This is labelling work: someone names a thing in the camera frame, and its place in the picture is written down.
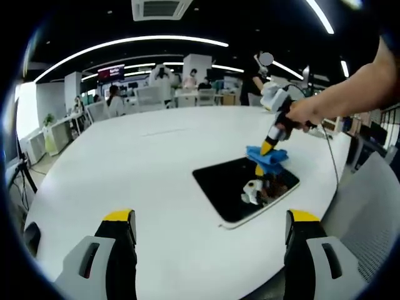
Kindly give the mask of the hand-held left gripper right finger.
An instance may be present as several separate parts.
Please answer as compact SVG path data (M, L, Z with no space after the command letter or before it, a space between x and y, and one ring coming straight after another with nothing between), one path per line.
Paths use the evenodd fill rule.
M356 256L311 213L287 211L285 245L284 299L356 299L365 288Z

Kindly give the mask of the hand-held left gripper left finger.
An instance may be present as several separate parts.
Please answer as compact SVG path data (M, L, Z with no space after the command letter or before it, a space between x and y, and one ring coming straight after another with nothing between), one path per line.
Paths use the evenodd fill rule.
M136 216L114 211L65 256L54 282L64 299L136 299Z

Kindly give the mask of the person's right hand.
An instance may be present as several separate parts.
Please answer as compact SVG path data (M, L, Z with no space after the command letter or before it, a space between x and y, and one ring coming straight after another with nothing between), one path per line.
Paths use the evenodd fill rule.
M307 122L310 122L313 125L318 125L324 119L324 116L319 112L318 102L319 100L316 97L298 100L291 104L286 117L299 123L297 129L301 129L306 133L310 129L306 124Z

